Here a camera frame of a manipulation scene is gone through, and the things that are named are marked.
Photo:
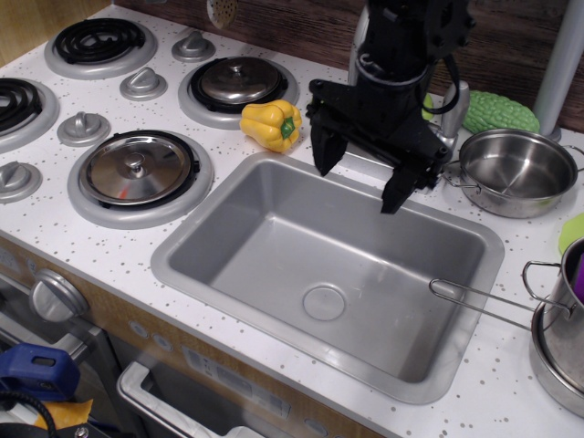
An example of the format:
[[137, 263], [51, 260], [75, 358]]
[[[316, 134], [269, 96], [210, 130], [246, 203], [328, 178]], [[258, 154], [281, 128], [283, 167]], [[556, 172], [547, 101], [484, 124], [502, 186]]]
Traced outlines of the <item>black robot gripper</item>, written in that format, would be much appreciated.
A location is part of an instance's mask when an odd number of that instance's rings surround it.
[[382, 192], [383, 214], [395, 214], [416, 189], [433, 188], [448, 150], [422, 118], [435, 66], [404, 81], [384, 77], [373, 65], [354, 64], [352, 85], [313, 79], [310, 119], [314, 164], [325, 176], [352, 143], [393, 167]]

